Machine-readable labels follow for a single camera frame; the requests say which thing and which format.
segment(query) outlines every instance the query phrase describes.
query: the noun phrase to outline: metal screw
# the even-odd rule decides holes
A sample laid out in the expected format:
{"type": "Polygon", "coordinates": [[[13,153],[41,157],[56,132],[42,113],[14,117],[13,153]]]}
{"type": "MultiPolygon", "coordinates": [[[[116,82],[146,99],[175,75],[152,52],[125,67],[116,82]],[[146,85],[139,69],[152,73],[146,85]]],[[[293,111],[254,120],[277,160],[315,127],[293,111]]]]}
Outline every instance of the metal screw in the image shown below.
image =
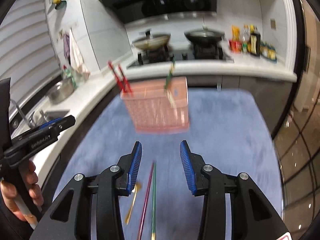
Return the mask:
{"type": "Polygon", "coordinates": [[[211,166],[211,165],[205,165],[205,166],[203,166],[203,169],[205,170],[205,171],[212,171],[213,170],[213,167],[211,166]]]}
{"type": "Polygon", "coordinates": [[[249,178],[249,175],[246,174],[246,173],[244,173],[244,172],[242,172],[242,173],[240,173],[240,178],[241,178],[241,179],[248,179],[248,178],[249,178]]]}
{"type": "Polygon", "coordinates": [[[119,171],[119,169],[120,169],[120,167],[117,166],[117,165],[113,165],[113,166],[110,167],[110,170],[111,170],[112,172],[117,172],[117,171],[119,171]]]}
{"type": "Polygon", "coordinates": [[[81,179],[83,179],[83,175],[82,174],[79,173],[79,174],[75,175],[75,180],[76,181],[79,181],[81,179]]]}
{"type": "Polygon", "coordinates": [[[14,121],[13,121],[13,124],[12,124],[12,127],[13,127],[14,129],[17,129],[18,126],[19,126],[18,120],[14,120],[14,121]]]}

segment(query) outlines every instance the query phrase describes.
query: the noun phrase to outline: white countertop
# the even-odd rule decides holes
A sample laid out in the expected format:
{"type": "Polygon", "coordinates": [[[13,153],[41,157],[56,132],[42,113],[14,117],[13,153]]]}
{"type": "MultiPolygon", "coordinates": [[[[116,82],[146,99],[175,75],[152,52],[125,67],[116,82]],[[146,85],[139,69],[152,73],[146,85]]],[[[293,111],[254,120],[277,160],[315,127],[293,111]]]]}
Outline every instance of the white countertop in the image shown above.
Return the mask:
{"type": "MultiPolygon", "coordinates": [[[[122,60],[114,62],[115,65],[121,63],[124,73],[129,80],[166,76],[168,74],[170,62],[156,63],[144,65],[143,67],[127,69],[126,67],[136,60],[134,55],[137,55],[135,49],[133,49],[133,52],[122,57],[122,60]]],[[[274,64],[264,58],[254,58],[250,55],[234,54],[230,52],[229,55],[234,59],[234,63],[214,60],[177,61],[174,75],[225,74],[264,77],[290,82],[296,82],[297,80],[296,75],[285,70],[284,65],[280,62],[274,64]]],[[[36,173],[39,177],[38,184],[40,187],[43,186],[51,167],[72,134],[92,109],[94,109],[94,107],[115,85],[116,82],[113,74],[105,68],[101,73],[90,77],[85,84],[77,88],[75,92],[62,103],[53,106],[49,103],[48,99],[45,98],[38,104],[36,113],[39,112],[40,109],[44,111],[69,109],[70,111],[68,115],[71,114],[76,118],[76,124],[63,131],[59,135],[59,140],[57,142],[43,149],[33,157],[33,161],[36,165],[36,173]]]]}

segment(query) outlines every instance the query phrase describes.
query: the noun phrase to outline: plastic basket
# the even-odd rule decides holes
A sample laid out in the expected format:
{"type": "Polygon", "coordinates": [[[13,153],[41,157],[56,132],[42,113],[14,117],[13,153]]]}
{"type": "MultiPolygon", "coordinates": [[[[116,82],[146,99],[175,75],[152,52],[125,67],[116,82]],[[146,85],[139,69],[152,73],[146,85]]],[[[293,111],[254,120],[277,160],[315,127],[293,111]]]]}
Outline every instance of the plastic basket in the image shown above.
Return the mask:
{"type": "Polygon", "coordinates": [[[131,83],[131,93],[121,98],[137,132],[177,133],[189,128],[188,87],[186,77],[172,78],[169,90],[175,101],[172,107],[164,89],[165,79],[131,83]]]}

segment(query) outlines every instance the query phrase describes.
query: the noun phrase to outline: sink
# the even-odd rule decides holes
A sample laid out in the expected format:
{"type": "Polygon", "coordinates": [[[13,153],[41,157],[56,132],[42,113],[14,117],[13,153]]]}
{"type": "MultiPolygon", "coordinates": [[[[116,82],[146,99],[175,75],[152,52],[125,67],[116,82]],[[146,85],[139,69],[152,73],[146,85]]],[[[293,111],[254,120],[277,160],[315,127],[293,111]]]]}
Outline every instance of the sink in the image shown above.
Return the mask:
{"type": "Polygon", "coordinates": [[[35,124],[38,125],[42,125],[46,122],[50,122],[54,119],[57,119],[59,117],[65,117],[70,110],[59,110],[59,111],[46,111],[43,112],[42,110],[40,110],[40,115],[38,116],[38,118],[34,117],[34,121],[35,124]]]}
{"type": "MultiPolygon", "coordinates": [[[[37,112],[34,115],[31,115],[31,117],[33,117],[33,122],[35,123],[36,126],[42,125],[46,122],[50,122],[54,119],[57,119],[59,117],[65,117],[68,113],[69,113],[69,109],[68,110],[59,110],[59,111],[46,111],[43,112],[41,110],[41,112],[37,112]]],[[[17,127],[17,129],[12,133],[11,138],[14,138],[26,131],[30,130],[30,127],[26,124],[26,122],[22,121],[19,126],[17,127]]]]}

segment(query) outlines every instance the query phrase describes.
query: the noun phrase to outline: stove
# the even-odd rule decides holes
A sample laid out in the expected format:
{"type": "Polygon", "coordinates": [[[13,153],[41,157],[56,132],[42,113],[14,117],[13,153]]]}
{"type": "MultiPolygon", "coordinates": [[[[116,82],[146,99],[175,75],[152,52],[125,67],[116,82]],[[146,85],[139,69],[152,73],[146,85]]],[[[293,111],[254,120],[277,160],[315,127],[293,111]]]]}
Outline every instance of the stove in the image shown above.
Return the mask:
{"type": "Polygon", "coordinates": [[[133,62],[127,68],[140,67],[146,64],[158,63],[158,62],[170,62],[172,58],[178,60],[220,60],[233,62],[233,59],[223,52],[222,47],[218,44],[215,46],[204,48],[199,45],[193,44],[191,48],[174,50],[164,46],[157,50],[147,50],[138,53],[138,60],[133,62]]]}

